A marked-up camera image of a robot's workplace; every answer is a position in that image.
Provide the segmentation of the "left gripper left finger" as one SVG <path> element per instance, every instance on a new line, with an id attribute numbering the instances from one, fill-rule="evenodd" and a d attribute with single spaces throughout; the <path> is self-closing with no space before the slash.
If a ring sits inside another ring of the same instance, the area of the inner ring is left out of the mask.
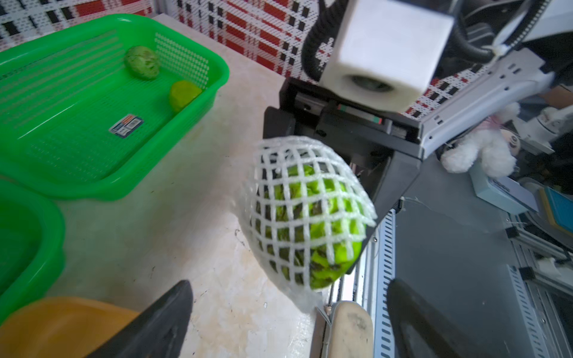
<path id="1" fill-rule="evenodd" d="M 89 357 L 179 357 L 192 313 L 189 280 L 181 280 Z"/>

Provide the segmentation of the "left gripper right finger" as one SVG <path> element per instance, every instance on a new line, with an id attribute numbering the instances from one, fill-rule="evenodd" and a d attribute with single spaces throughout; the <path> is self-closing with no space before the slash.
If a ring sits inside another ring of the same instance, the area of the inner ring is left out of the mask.
<path id="1" fill-rule="evenodd" d="M 489 356 L 403 280 L 391 280 L 386 303 L 399 357 Z"/>

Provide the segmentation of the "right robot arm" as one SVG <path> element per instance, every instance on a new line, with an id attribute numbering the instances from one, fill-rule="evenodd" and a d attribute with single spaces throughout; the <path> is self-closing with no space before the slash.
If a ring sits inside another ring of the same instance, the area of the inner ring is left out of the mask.
<path id="1" fill-rule="evenodd" d="M 380 219 L 450 139 L 507 104 L 572 82 L 572 3 L 335 1 L 304 39 L 309 82 L 267 108 L 259 173 L 271 220 L 340 207 Z"/>

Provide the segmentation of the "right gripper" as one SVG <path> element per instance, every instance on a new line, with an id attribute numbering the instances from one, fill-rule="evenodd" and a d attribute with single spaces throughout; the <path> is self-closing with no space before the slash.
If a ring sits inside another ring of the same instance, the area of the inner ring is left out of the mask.
<path id="1" fill-rule="evenodd" d="M 385 217 L 419 174 L 423 161 L 421 126 L 344 100 L 331 91 L 288 78 L 279 106 L 264 113 L 263 137 L 306 136 L 334 149 L 364 169 L 360 182 L 376 212 Z"/>

